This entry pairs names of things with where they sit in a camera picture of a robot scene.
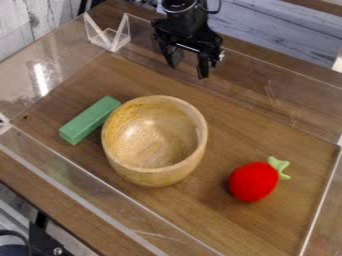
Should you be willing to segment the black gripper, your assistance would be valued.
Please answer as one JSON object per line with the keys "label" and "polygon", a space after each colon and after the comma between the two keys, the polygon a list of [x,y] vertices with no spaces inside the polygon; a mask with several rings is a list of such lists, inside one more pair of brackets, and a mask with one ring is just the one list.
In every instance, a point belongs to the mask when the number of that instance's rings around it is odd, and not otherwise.
{"label": "black gripper", "polygon": [[211,61],[223,59],[223,39],[208,26],[208,15],[203,11],[168,13],[164,19],[155,19],[155,39],[168,65],[176,68],[183,60],[183,49],[197,53],[197,77],[209,74]]}

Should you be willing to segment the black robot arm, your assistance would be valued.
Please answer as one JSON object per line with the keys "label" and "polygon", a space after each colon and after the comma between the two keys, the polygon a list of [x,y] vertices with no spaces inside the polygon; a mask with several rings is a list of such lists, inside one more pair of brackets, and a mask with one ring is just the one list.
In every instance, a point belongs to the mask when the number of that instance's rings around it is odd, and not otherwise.
{"label": "black robot arm", "polygon": [[208,26],[208,16],[217,14],[220,8],[221,0],[216,10],[208,9],[207,0],[161,0],[167,17],[151,21],[153,38],[168,65],[177,66],[184,50],[195,53],[200,79],[208,77],[209,68],[224,57],[223,38]]}

